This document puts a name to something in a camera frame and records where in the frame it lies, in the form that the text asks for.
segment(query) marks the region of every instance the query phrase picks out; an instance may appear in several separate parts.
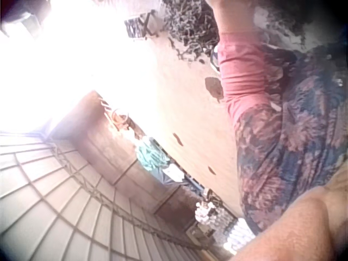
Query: skin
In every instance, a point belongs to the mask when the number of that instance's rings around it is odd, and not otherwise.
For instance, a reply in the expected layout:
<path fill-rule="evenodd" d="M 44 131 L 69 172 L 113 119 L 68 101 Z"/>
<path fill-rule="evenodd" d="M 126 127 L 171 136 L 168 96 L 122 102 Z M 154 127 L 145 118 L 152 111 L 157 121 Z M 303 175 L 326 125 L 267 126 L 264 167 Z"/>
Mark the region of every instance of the skin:
<path fill-rule="evenodd" d="M 245 2 L 208 0 L 208 4 L 214 10 L 220 34 L 256 31 L 253 10 Z M 334 260 L 348 241 L 347 165 L 325 187 L 299 197 L 233 261 Z"/>

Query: pink shirt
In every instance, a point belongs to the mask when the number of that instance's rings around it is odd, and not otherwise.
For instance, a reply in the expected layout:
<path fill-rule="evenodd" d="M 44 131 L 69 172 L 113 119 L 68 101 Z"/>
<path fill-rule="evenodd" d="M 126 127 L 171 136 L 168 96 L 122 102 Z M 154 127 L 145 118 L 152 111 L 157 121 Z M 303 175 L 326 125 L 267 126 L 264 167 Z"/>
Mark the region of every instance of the pink shirt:
<path fill-rule="evenodd" d="M 264 56 L 257 34 L 220 34 L 218 59 L 223 95 L 235 126 L 250 107 L 270 104 L 265 94 Z"/>

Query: brown stain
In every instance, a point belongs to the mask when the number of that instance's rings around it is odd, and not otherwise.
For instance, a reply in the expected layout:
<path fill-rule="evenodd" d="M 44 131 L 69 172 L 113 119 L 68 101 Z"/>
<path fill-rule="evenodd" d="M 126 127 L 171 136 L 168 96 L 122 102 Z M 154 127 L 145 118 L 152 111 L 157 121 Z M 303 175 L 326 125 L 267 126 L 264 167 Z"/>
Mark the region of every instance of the brown stain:
<path fill-rule="evenodd" d="M 220 80 L 216 77 L 207 77 L 205 78 L 205 83 L 207 91 L 220 103 L 220 100 L 223 99 L 223 90 Z"/>
<path fill-rule="evenodd" d="M 181 139 L 176 133 L 173 133 L 173 136 L 176 138 L 176 141 L 179 143 L 180 146 L 184 146 L 183 143 L 181 142 Z"/>
<path fill-rule="evenodd" d="M 215 175 L 215 176 L 216 176 L 215 171 L 214 171 L 214 170 L 213 170 L 211 167 L 209 167 L 209 166 L 208 166 L 208 170 L 210 171 L 210 173 L 211 173 L 211 174 L 213 174 L 213 175 Z"/>

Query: person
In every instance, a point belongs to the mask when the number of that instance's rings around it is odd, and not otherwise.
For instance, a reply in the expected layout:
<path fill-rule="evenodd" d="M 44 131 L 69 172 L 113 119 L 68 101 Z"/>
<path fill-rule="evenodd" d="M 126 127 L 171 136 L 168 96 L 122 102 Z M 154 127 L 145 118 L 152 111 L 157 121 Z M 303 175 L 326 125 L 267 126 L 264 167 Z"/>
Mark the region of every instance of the person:
<path fill-rule="evenodd" d="M 323 187 L 347 158 L 344 46 L 305 54 L 266 52 L 246 1 L 207 2 L 219 30 L 219 69 L 235 130 L 242 210 L 256 235 L 265 231 L 234 260 L 329 260 L 331 237 L 347 235 L 338 236 L 336 227 L 347 226 L 340 212 L 347 209 L 346 190 Z M 270 77 L 275 64 L 283 71 Z"/>

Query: floral skirt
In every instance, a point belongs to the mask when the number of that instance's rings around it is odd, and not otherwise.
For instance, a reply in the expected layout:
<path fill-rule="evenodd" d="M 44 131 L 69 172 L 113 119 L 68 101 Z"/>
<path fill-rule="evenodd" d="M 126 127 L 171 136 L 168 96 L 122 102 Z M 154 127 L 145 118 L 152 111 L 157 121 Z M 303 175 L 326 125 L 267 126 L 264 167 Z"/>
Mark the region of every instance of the floral skirt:
<path fill-rule="evenodd" d="M 306 54 L 262 47 L 266 89 L 236 126 L 241 205 L 255 234 L 305 191 L 325 185 L 347 157 L 347 65 L 343 45 Z"/>

